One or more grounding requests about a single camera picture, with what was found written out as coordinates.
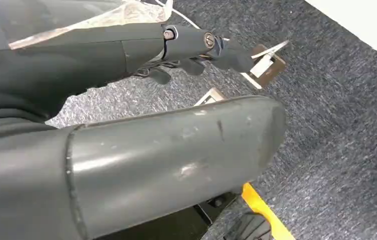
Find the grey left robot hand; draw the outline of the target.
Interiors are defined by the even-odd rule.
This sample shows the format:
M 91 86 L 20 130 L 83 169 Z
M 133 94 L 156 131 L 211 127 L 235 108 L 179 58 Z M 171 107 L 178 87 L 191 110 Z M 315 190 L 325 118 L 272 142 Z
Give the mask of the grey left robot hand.
M 260 174 L 286 125 L 268 97 L 45 124 L 68 97 L 129 77 L 168 45 L 160 23 L 54 30 L 21 49 L 0 28 L 0 240 L 92 240 Z

